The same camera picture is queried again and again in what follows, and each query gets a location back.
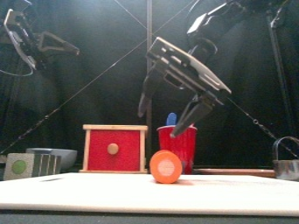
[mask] orange object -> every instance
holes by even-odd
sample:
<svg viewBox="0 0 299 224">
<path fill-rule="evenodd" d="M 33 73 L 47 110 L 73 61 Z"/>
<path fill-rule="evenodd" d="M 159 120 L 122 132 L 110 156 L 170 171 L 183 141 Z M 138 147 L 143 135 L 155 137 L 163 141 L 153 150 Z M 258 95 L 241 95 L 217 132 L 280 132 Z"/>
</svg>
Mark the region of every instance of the orange object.
<svg viewBox="0 0 299 224">
<path fill-rule="evenodd" d="M 183 163 L 169 150 L 159 150 L 150 161 L 151 173 L 155 180 L 163 184 L 174 183 L 183 173 Z"/>
</svg>

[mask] black curtain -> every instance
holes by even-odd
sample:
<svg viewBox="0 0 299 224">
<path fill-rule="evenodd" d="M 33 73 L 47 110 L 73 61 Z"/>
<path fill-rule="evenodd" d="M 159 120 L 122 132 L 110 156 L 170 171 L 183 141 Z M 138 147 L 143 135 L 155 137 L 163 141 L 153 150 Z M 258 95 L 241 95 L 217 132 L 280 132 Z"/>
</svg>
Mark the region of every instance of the black curtain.
<svg viewBox="0 0 299 224">
<path fill-rule="evenodd" d="M 194 19 L 226 1 L 202 1 L 190 12 L 195 2 L 154 0 L 154 39 L 161 36 L 186 51 L 190 49 L 186 31 Z M 30 147 L 74 149 L 79 151 L 82 164 L 83 124 L 146 124 L 137 109 L 147 73 L 147 1 L 39 0 L 33 1 L 33 7 L 39 16 L 35 31 L 53 32 L 81 49 L 81 55 L 53 55 L 47 70 L 35 71 L 31 76 L 2 73 L 2 150 L 33 127 L 33 132 L 6 153 L 25 152 Z M 290 1 L 278 37 L 298 133 L 299 18 L 296 9 L 298 0 Z M 13 45 L 2 43 L 0 47 L 0 69 L 29 73 Z M 209 67 L 232 88 L 232 99 L 238 105 L 278 137 L 290 135 L 265 12 L 256 13 L 226 33 Z M 171 112 L 181 115 L 191 98 L 187 90 L 166 83 L 159 87 L 154 96 L 153 149 L 149 151 L 159 150 L 157 128 L 165 126 Z M 230 102 L 195 126 L 199 129 L 197 165 L 273 165 L 274 139 Z"/>
</svg>

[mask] white tabletop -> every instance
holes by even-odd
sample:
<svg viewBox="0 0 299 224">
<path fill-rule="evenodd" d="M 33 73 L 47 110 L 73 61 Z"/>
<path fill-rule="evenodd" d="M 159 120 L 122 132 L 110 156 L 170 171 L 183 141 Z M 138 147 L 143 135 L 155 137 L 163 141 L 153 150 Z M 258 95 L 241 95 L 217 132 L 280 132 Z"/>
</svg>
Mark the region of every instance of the white tabletop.
<svg viewBox="0 0 299 224">
<path fill-rule="evenodd" d="M 0 209 L 299 216 L 299 183 L 253 176 L 67 173 L 0 182 Z"/>
</svg>

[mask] red box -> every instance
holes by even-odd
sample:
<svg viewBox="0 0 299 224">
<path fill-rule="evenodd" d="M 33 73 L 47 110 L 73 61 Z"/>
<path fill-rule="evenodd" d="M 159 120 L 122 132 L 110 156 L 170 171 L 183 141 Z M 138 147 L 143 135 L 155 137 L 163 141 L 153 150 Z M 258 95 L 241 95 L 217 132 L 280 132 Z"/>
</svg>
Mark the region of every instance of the red box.
<svg viewBox="0 0 299 224">
<path fill-rule="evenodd" d="M 83 125 L 82 172 L 146 172 L 146 132 L 141 125 Z"/>
</svg>

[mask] red cup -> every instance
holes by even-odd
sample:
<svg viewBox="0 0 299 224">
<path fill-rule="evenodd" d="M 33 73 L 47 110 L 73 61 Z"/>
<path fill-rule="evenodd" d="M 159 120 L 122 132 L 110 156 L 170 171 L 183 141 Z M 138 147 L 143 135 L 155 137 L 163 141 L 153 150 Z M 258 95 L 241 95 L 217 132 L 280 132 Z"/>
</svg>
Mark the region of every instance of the red cup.
<svg viewBox="0 0 299 224">
<path fill-rule="evenodd" d="M 193 174 L 193 162 L 195 154 L 195 127 L 190 127 L 179 136 L 171 137 L 174 126 L 163 126 L 158 129 L 161 150 L 171 151 L 182 160 L 183 174 Z"/>
</svg>

